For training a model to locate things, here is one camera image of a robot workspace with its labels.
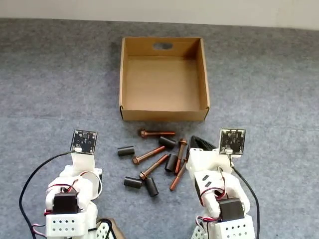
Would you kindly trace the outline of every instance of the cable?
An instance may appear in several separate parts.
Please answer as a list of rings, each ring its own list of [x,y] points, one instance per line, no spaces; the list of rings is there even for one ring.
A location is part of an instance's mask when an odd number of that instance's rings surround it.
[[[20,208],[20,211],[21,211],[21,213],[22,213],[22,215],[23,215],[23,217],[24,217],[26,223],[27,223],[28,226],[29,226],[29,229],[30,229],[30,232],[31,232],[31,234],[32,234],[32,238],[33,238],[33,239],[36,239],[36,237],[35,237],[35,234],[36,234],[36,233],[33,231],[32,224],[31,224],[31,222],[30,222],[28,216],[26,215],[26,213],[25,213],[25,211],[24,211],[24,209],[23,209],[23,205],[22,205],[22,199],[23,199],[24,193],[25,193],[25,191],[26,191],[26,188],[27,188],[29,182],[31,181],[31,179],[34,177],[34,175],[37,173],[37,171],[39,171],[40,168],[42,168],[45,164],[51,162],[53,159],[58,158],[58,157],[61,157],[61,156],[64,156],[64,155],[69,154],[69,153],[71,153],[71,151],[70,151],[70,152],[66,152],[66,153],[62,153],[62,154],[58,154],[58,155],[56,155],[56,156],[54,156],[54,157],[48,159],[47,161],[43,162],[42,164],[40,164],[40,165],[31,173],[31,175],[29,176],[29,178],[27,179],[27,181],[25,182],[25,184],[24,184],[24,186],[23,186],[23,189],[22,189],[22,191],[21,191],[20,198],[19,198],[19,208]]]
[[[48,189],[46,190],[46,192],[48,192],[48,190],[49,190],[50,188],[55,187],[55,186],[65,186],[65,187],[68,187],[67,192],[69,192],[70,189],[73,188],[73,190],[77,193],[77,191],[76,191],[75,188],[73,187],[73,184],[70,185],[70,184],[66,184],[66,183],[54,184],[54,185],[48,187]]]
[[[43,224],[43,225],[40,225],[40,224],[37,224],[37,223],[35,223],[35,224],[32,224],[32,230],[33,230],[33,232],[36,234],[36,235],[39,235],[39,236],[42,236],[42,237],[44,237],[44,238],[46,238],[46,236],[45,236],[45,234],[43,234],[43,233],[41,233],[41,232],[38,232],[36,229],[34,229],[34,227],[44,227],[45,226],[45,224]]]
[[[246,184],[248,189],[250,190],[251,194],[253,195],[255,201],[256,201],[256,211],[257,211],[257,231],[256,231],[256,239],[259,239],[259,233],[260,233],[260,209],[259,209],[259,202],[258,198],[252,189],[252,187],[249,185],[249,183],[246,181],[246,179],[241,175],[241,173],[235,168],[234,164],[231,161],[231,156],[229,157],[230,159],[230,167],[235,171],[235,173],[243,180],[243,182]]]
[[[102,181],[101,181],[99,175],[97,175],[95,172],[90,171],[90,170],[88,170],[88,171],[83,171],[82,173],[79,174],[79,176],[83,176],[83,175],[86,174],[86,173],[92,173],[92,174],[94,174],[94,176],[99,180],[99,185],[101,185],[100,191],[99,191],[99,192],[97,193],[97,195],[94,196],[91,200],[97,199],[97,198],[101,195],[101,193],[102,193]]]

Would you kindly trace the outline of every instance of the gray carpet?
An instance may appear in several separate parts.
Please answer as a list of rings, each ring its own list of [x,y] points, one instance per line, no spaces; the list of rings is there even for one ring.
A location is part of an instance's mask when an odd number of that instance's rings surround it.
[[[204,38],[211,95],[205,122],[121,121],[121,39],[147,35]],[[136,136],[141,126],[215,144],[221,127],[245,128],[245,154],[236,166],[259,197],[261,238],[318,238],[318,77],[318,31],[0,20],[0,238],[31,238],[18,208],[21,188],[37,165],[69,149],[79,128],[99,132],[99,215],[115,218],[128,239],[188,239],[195,215],[203,213],[188,174],[172,193],[173,177],[155,171],[156,198],[145,188],[123,186],[125,176],[137,176],[156,160],[135,167],[117,156],[119,146],[133,144],[137,154],[157,146],[155,139]],[[44,222],[46,186],[70,162],[70,156],[55,160],[32,180],[24,206],[33,223]]]

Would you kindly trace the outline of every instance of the bolt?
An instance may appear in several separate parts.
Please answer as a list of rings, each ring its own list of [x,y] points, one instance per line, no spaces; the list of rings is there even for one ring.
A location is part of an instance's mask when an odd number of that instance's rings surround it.
[[[150,173],[152,173],[158,166],[160,166],[164,161],[168,159],[168,155],[164,154],[158,161],[156,161],[154,164],[152,164],[151,167],[149,167],[145,172],[140,173],[140,178],[145,180]]]
[[[164,149],[165,149],[165,146],[158,147],[150,152],[147,152],[146,154],[142,156],[139,156],[139,157],[134,156],[132,161],[135,165],[139,165],[141,162],[145,161],[146,159],[164,151]]]
[[[187,145],[187,140],[184,138],[181,138],[179,140],[179,151],[178,151],[177,163],[175,168],[175,174],[179,172],[181,159],[183,158],[184,148],[186,147],[186,145]]]
[[[161,136],[159,138],[159,144],[162,145],[161,147],[158,147],[150,152],[147,152],[146,154],[140,156],[140,157],[136,157],[134,156],[134,158],[132,159],[133,163],[135,165],[140,164],[141,162],[143,162],[144,160],[162,152],[165,148],[174,148],[176,142],[174,140],[165,138],[163,136]]]
[[[174,181],[171,183],[171,185],[170,185],[170,187],[169,187],[169,189],[170,189],[171,191],[174,191],[174,190],[175,190],[176,186],[177,186],[178,183],[179,183],[180,178],[182,177],[183,173],[185,172],[185,170],[186,170],[186,163],[187,163],[187,160],[184,159],[184,164],[183,164],[182,168],[180,169],[180,171],[179,171],[178,174],[176,175]]]
[[[144,128],[139,130],[139,135],[142,138],[146,138],[149,136],[173,136],[175,132],[172,131],[146,131]]]

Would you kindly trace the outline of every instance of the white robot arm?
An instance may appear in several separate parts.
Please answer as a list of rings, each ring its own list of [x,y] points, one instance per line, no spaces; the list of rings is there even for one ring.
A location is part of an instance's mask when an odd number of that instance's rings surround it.
[[[36,235],[48,239],[124,238],[113,219],[97,220],[98,210],[92,200],[102,192],[102,169],[95,168],[96,139],[96,132],[75,130],[71,150],[43,162],[27,179],[20,195],[19,207],[33,239],[36,239]],[[26,188],[41,167],[67,154],[71,154],[73,164],[66,165],[46,190],[45,225],[32,224],[22,205]],[[45,226],[45,234],[36,230],[36,227],[42,226]]]
[[[191,148],[186,168],[194,180],[198,198],[205,207],[203,216],[196,217],[196,228],[192,239],[254,239],[255,232],[251,216],[250,203],[242,189],[239,180],[231,173],[233,171],[231,157],[240,157],[243,152],[244,137],[238,143],[240,147],[232,150],[233,133],[238,130],[226,129],[228,140],[222,138],[219,148],[204,151],[201,148]]]

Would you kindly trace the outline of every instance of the cardboard box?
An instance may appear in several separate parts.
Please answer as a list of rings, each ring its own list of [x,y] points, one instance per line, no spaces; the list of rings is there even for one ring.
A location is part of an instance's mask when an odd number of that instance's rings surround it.
[[[120,111],[123,120],[205,120],[209,91],[200,37],[122,40]]]

